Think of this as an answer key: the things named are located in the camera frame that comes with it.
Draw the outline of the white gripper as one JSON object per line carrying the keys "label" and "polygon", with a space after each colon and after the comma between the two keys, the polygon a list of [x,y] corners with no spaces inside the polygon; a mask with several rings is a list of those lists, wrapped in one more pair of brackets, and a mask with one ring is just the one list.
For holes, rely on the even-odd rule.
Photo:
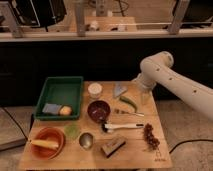
{"label": "white gripper", "polygon": [[154,88],[154,81],[149,78],[146,74],[139,73],[136,78],[133,79],[133,82],[138,86],[142,91],[141,93],[141,103],[146,105],[150,98],[150,91]]}

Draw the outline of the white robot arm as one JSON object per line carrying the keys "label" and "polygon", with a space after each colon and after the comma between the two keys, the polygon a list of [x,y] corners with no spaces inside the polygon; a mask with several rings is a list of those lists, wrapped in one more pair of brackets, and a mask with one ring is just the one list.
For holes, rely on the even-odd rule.
{"label": "white robot arm", "polygon": [[162,51],[140,62],[141,72],[134,79],[143,93],[160,84],[194,110],[213,120],[213,89],[184,77],[171,69],[174,58]]}

